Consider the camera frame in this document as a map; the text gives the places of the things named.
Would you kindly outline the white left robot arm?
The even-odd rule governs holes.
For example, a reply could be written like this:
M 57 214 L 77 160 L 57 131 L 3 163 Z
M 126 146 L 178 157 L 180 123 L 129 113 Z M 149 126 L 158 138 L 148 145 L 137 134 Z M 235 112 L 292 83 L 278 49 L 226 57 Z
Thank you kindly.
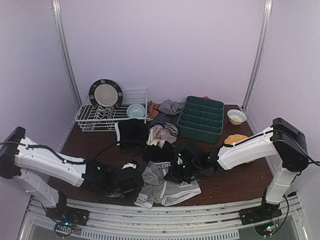
M 26 130 L 18 126 L 1 142 L 0 176 L 19 182 L 40 202 L 45 215 L 55 223 L 53 231 L 60 238 L 70 236 L 79 226 L 86 226 L 90 213 L 68 206 L 67 196 L 49 186 L 39 173 L 94 193 L 99 198 L 135 199 L 144 185 L 137 162 L 131 161 L 116 169 L 97 160 L 112 145 L 96 156 L 84 159 L 36 144 L 25 133 Z

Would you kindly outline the grey boxer briefs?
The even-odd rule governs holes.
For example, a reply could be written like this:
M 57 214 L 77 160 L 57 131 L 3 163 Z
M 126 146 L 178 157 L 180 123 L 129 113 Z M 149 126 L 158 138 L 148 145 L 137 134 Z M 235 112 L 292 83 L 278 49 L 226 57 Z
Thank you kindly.
M 156 203 L 168 207 L 202 193 L 195 180 L 191 183 L 165 180 L 170 166 L 169 162 L 148 162 L 142 173 L 144 186 L 134 202 L 136 206 L 151 209 Z

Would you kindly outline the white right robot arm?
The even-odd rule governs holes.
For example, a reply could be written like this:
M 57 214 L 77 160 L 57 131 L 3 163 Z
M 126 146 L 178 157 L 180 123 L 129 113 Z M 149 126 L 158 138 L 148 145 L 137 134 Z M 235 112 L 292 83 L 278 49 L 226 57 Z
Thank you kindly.
M 203 176 L 276 155 L 281 158 L 281 165 L 265 189 L 261 204 L 239 211 L 243 225 L 256 224 L 282 215 L 282 199 L 296 176 L 310 162 L 305 135 L 283 118 L 273 119 L 270 127 L 253 136 L 223 144 L 210 152 L 202 150 L 192 141 L 182 143 L 174 149 L 173 159 L 164 178 L 174 183 L 190 183 Z

